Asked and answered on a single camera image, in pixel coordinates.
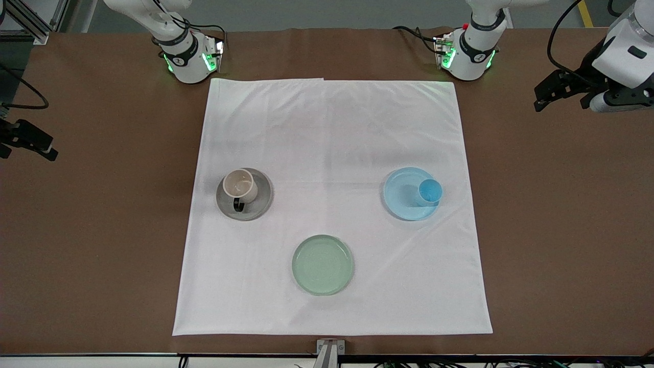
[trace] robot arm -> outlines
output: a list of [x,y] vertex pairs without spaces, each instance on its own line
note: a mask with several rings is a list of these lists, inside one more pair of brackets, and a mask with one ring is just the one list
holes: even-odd
[[218,70],[223,42],[191,29],[176,12],[191,0],[105,0],[116,12],[145,27],[163,50],[168,70],[183,83],[198,83]]
[[637,0],[584,57],[579,69],[556,70],[534,91],[536,111],[579,93],[586,94],[582,108],[595,112],[654,107],[654,1]]
[[507,26],[506,7],[530,7],[548,0],[466,0],[472,8],[466,29],[444,36],[437,50],[440,67],[463,81],[473,81],[491,66],[495,46]]

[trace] gray saucer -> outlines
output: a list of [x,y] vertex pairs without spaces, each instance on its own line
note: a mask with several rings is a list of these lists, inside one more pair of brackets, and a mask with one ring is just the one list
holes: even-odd
[[270,203],[273,202],[273,186],[268,177],[259,170],[252,168],[244,169],[252,173],[256,187],[259,190],[256,198],[252,202],[246,204],[242,212],[236,212],[234,210],[234,198],[228,196],[222,189],[221,180],[218,184],[218,189],[216,190],[216,203],[218,204],[220,211],[230,219],[252,221],[261,217],[261,215],[263,215],[270,207]]

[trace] blue plate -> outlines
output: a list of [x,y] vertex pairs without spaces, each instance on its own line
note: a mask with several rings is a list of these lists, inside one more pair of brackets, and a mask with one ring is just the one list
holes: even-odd
[[393,172],[384,184],[386,208],[400,219],[424,220],[431,216],[438,206],[418,206],[416,195],[420,183],[433,179],[428,172],[418,168],[402,168]]

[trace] coffee mug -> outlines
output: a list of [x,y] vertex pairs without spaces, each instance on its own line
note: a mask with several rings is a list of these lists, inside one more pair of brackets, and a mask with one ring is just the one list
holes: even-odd
[[222,190],[234,198],[234,211],[236,212],[242,212],[245,204],[252,202],[258,192],[252,173],[243,168],[227,174],[222,180]]

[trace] blue cup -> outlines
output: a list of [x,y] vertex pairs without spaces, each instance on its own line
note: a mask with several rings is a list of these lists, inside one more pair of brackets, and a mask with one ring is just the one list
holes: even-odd
[[443,187],[433,179],[420,183],[415,202],[419,207],[436,207],[443,196]]

